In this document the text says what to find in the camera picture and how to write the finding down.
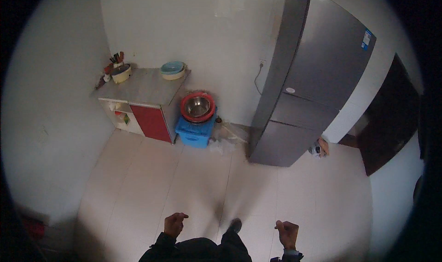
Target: red cabinet door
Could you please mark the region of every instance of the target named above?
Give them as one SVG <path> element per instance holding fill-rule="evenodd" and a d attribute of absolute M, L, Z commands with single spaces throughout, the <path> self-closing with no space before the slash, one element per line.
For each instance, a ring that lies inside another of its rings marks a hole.
<path fill-rule="evenodd" d="M 130 105 L 144 135 L 172 143 L 160 109 Z"/>

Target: doorway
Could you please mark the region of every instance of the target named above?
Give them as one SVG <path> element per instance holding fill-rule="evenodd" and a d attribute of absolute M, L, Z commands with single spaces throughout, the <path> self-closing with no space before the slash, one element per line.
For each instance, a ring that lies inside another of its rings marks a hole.
<path fill-rule="evenodd" d="M 418 118 L 419 94 L 396 54 L 373 101 L 340 143 L 360 149 L 370 176 L 410 140 L 417 131 Z"/>

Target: white tile floor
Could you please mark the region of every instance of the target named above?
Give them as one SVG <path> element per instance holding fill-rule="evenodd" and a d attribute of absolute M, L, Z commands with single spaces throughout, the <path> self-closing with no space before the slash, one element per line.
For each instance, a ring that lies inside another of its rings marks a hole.
<path fill-rule="evenodd" d="M 221 242 L 229 221 L 253 261 L 281 256 L 276 220 L 300 226 L 303 261 L 361 261 L 372 221 L 370 181 L 358 149 L 330 144 L 321 160 L 304 154 L 290 168 L 247 162 L 243 146 L 220 155 L 115 130 L 87 183 L 76 249 L 91 262 L 137 262 L 164 218 L 190 218 L 178 237 Z"/>

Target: stainless steel bowl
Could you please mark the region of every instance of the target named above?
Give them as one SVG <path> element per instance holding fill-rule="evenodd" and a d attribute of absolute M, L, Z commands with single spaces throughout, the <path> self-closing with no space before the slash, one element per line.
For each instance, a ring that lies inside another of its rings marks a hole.
<path fill-rule="evenodd" d="M 184 109 L 191 117 L 200 117 L 209 111 L 210 102 L 201 96 L 190 98 L 184 104 Z"/>

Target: person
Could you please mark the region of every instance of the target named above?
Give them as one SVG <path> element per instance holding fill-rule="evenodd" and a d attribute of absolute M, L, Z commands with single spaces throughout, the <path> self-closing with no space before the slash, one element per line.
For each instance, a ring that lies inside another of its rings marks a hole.
<path fill-rule="evenodd" d="M 246 246 L 238 236 L 241 220 L 233 219 L 218 246 L 208 238 L 193 238 L 176 243 L 176 238 L 183 230 L 183 220 L 189 218 L 184 213 L 174 213 L 164 219 L 164 232 L 158 236 L 157 242 L 150 246 L 139 262 L 151 261 L 251 261 Z M 275 229 L 279 231 L 279 240 L 284 246 L 282 259 L 273 258 L 270 262 L 296 262 L 303 258 L 296 250 L 296 237 L 299 226 L 288 221 L 276 221 Z"/>

